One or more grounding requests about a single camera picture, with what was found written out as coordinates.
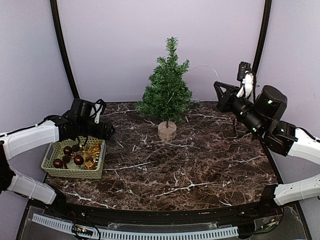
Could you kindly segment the small green christmas tree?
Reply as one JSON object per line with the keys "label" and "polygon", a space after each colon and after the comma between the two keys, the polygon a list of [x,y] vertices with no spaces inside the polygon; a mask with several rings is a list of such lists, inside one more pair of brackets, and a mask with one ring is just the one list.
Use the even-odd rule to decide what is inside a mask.
{"label": "small green christmas tree", "polygon": [[167,56],[157,58],[157,66],[148,78],[150,84],[145,87],[142,100],[136,105],[141,116],[177,123],[189,109],[193,93],[183,76],[189,70],[190,61],[187,59],[182,64],[178,63],[178,45],[178,38],[166,39]]}

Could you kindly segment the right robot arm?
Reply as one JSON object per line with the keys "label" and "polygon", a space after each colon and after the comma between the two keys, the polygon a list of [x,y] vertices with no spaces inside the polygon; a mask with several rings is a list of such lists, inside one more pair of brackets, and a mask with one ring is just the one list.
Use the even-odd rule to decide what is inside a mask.
{"label": "right robot arm", "polygon": [[233,113],[253,139],[259,140],[269,151],[293,160],[294,167],[315,167],[307,173],[303,167],[300,177],[290,182],[264,188],[255,213],[266,217],[276,206],[319,197],[320,195],[320,139],[303,127],[282,120],[288,99],[278,89],[265,85],[255,102],[240,96],[238,86],[215,82],[217,108],[222,113]]}

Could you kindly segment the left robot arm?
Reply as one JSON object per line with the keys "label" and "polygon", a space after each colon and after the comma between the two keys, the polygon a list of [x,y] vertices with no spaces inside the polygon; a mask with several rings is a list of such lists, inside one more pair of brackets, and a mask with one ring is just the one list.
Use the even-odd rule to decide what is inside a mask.
{"label": "left robot arm", "polygon": [[51,205],[51,210],[58,217],[67,218],[71,208],[58,198],[58,190],[18,171],[10,161],[49,144],[75,140],[77,137],[109,140],[115,128],[101,119],[106,107],[107,104],[102,99],[91,102],[75,98],[70,109],[62,115],[49,115],[37,124],[1,133],[0,191],[12,192]]}

